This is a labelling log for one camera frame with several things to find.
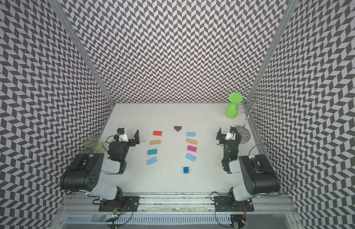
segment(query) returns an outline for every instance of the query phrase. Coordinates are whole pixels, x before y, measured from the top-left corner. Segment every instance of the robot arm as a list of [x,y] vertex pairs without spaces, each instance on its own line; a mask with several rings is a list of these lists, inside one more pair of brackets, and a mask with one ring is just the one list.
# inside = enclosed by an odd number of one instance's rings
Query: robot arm
[[108,150],[111,160],[104,158],[103,153],[77,154],[61,177],[61,189],[83,191],[88,196],[120,203],[123,199],[121,189],[102,180],[100,173],[123,174],[129,147],[140,143],[139,131],[136,131],[134,139],[128,139],[124,128],[118,128],[114,139]]
[[231,161],[229,168],[232,173],[241,173],[244,183],[231,188],[236,201],[243,201],[258,194],[279,192],[281,183],[268,159],[263,154],[252,158],[240,156]]
[[116,198],[119,187],[100,178],[100,173],[118,173],[120,162],[104,159],[103,153],[77,154],[61,176],[63,190],[83,191],[88,196],[98,196],[103,200]]
[[231,126],[226,135],[222,134],[222,130],[220,128],[217,133],[216,140],[219,140],[219,144],[223,145],[223,170],[227,173],[231,173],[228,164],[230,161],[237,160],[241,135],[238,133],[235,126]]

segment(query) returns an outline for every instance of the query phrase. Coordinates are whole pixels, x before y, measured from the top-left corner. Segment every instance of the white table surface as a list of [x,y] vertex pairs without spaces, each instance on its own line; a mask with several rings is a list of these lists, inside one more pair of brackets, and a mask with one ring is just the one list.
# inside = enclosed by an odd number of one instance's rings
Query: white table surface
[[[105,141],[119,127],[124,127],[129,139],[139,130],[141,143],[130,147],[124,174],[102,174],[101,178],[123,192],[227,192],[242,183],[242,177],[223,171],[223,147],[216,145],[216,135],[220,127],[226,134],[230,126],[243,125],[245,115],[239,113],[235,119],[228,119],[224,115],[226,106],[222,103],[116,104],[100,139]],[[174,126],[182,129],[177,132]],[[153,131],[162,131],[162,136],[153,135]],[[186,132],[196,132],[196,137],[187,137]],[[198,141],[192,145],[197,147],[196,152],[187,150],[191,144],[185,142],[186,138]],[[149,141],[157,139],[162,143],[149,145]],[[253,137],[240,144],[239,156],[247,155],[254,145]],[[149,149],[157,149],[158,153],[147,155]],[[194,162],[185,158],[187,153],[197,157]],[[257,153],[255,148],[251,155]],[[152,157],[157,157],[157,162],[148,166],[146,160]],[[189,174],[183,173],[183,167],[189,167]]]

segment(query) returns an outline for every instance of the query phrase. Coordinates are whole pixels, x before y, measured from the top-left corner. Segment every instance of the wire rack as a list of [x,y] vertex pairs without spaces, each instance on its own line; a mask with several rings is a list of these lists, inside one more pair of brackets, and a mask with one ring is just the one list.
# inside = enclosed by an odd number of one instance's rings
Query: wire rack
[[[248,87],[245,91],[245,95],[248,94],[251,90],[251,87]],[[269,100],[271,100],[272,98],[274,98],[274,93],[273,92],[269,92],[269,93],[265,93],[264,95],[264,99],[259,100],[256,97],[253,97],[252,100],[248,100],[244,95],[242,95],[242,97],[244,98],[244,101],[242,103],[239,103],[236,107],[236,109],[240,112],[240,113],[245,113],[246,110],[248,110],[248,114],[247,117],[245,118],[245,122],[242,125],[242,128],[240,127],[240,130],[237,129],[237,131],[240,133],[242,140],[246,140],[247,141],[250,139],[251,135],[248,131],[247,128],[245,128],[245,125],[250,117],[250,114],[253,113],[255,110],[261,108],[262,113],[259,114],[259,119],[260,120],[268,120],[270,115],[270,112],[281,112],[284,107],[282,105],[280,105],[279,103],[273,103],[272,105],[269,106],[265,106],[263,105],[263,103],[268,102]]]

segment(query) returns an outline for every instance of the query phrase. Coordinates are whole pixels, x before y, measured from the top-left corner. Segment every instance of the patterned backdrop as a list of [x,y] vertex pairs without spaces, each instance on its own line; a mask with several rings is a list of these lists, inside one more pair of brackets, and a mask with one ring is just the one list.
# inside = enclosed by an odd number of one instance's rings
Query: patterned backdrop
[[170,103],[251,86],[288,0],[60,2],[117,103]]
[[258,94],[255,120],[306,228],[355,228],[355,0],[298,4]]
[[0,228],[50,224],[59,177],[109,112],[47,2],[1,0]]

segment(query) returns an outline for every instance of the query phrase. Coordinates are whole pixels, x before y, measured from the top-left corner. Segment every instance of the wooden block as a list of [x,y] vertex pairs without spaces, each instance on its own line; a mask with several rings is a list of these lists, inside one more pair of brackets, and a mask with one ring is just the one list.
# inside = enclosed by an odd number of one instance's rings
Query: wooden block
[[150,145],[161,144],[161,140],[150,141]]
[[190,143],[190,144],[193,144],[193,145],[196,145],[198,143],[198,141],[195,141],[195,140],[192,140],[192,139],[186,139],[186,142]]

